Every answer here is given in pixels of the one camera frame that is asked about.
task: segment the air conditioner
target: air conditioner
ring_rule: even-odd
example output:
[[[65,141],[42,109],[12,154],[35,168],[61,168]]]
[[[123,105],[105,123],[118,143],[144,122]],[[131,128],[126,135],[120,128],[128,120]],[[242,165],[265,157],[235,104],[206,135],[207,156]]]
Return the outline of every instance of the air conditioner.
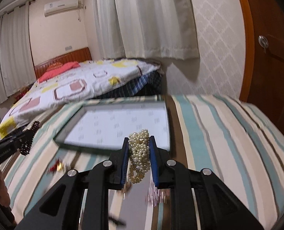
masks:
[[[78,0],[60,0],[45,4],[44,15],[47,17],[73,9],[78,9]]]

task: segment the pearl necklace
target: pearl necklace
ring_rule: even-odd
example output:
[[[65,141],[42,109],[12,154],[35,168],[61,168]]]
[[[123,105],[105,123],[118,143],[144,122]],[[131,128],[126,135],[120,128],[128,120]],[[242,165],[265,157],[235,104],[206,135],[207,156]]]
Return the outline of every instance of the pearl necklace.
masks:
[[[129,134],[129,178],[132,183],[139,183],[150,170],[149,163],[149,131],[141,130],[139,133]]]

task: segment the silver screw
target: silver screw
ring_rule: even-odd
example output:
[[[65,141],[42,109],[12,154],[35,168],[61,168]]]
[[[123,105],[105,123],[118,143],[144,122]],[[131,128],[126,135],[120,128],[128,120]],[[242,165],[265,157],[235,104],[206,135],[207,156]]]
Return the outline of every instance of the silver screw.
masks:
[[[207,169],[207,168],[203,169],[202,172],[203,172],[204,175],[211,175],[212,174],[212,171],[210,169]]]
[[[110,160],[106,160],[106,161],[103,162],[103,165],[104,165],[105,167],[109,167],[109,166],[112,165],[112,162],[111,162]]]
[[[67,172],[67,175],[68,176],[75,176],[77,174],[77,171],[76,170],[69,170],[68,172]]]
[[[173,159],[167,160],[167,165],[169,165],[169,166],[174,166],[175,164],[176,164],[176,161],[175,161],[175,160],[173,160]]]

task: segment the blue plaid blanket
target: blue plaid blanket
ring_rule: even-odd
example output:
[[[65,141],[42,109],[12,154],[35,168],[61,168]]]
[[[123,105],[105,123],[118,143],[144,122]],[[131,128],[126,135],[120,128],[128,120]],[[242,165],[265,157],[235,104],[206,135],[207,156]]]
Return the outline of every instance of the blue plaid blanket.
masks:
[[[161,75],[157,71],[132,79],[125,85],[99,95],[95,99],[132,96],[151,96],[161,94]]]

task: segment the pink pillow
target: pink pillow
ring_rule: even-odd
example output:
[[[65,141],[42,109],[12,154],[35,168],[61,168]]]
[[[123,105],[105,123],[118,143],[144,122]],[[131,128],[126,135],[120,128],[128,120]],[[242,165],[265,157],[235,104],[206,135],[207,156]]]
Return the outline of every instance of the pink pillow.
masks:
[[[66,71],[72,68],[77,68],[77,67],[80,67],[77,61],[65,63],[63,66],[59,68],[46,71],[40,78],[38,78],[38,83],[49,80],[53,77],[56,77],[57,75],[61,73],[65,73]]]

